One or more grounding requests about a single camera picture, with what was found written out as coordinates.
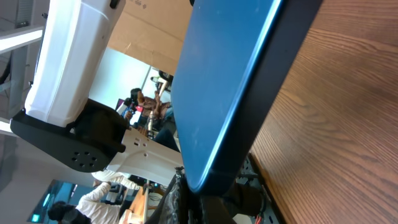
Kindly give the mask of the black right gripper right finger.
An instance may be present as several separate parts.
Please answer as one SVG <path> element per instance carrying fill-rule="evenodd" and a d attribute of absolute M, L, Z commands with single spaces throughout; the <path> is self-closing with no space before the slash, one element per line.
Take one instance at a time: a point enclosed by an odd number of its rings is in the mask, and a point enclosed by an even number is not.
<path fill-rule="evenodd" d="M 202 211 L 201 222 L 204 224 L 236 224 L 219 197 L 200 197 Z"/>

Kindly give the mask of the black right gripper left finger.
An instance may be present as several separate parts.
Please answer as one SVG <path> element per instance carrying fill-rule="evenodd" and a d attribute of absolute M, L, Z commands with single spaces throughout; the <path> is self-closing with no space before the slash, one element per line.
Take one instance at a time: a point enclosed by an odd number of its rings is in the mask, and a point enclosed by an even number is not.
<path fill-rule="evenodd" d="M 184 168 L 176 167 L 165 195 L 145 224 L 187 224 L 188 192 Z"/>

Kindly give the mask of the blue smartphone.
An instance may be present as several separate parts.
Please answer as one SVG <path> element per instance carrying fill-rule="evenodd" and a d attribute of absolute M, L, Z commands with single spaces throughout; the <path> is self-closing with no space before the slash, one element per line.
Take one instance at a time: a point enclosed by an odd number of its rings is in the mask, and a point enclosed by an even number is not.
<path fill-rule="evenodd" d="M 187 184 L 232 185 L 321 0 L 196 0 L 172 83 Z"/>

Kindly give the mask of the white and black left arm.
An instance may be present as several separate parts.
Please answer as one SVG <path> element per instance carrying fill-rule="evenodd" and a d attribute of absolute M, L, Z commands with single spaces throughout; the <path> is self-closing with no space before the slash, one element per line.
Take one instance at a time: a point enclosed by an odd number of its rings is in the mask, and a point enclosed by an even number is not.
<path fill-rule="evenodd" d="M 33 85 L 11 131 L 71 169 L 167 185 L 182 156 L 132 129 L 90 88 L 124 1 L 51 1 Z"/>

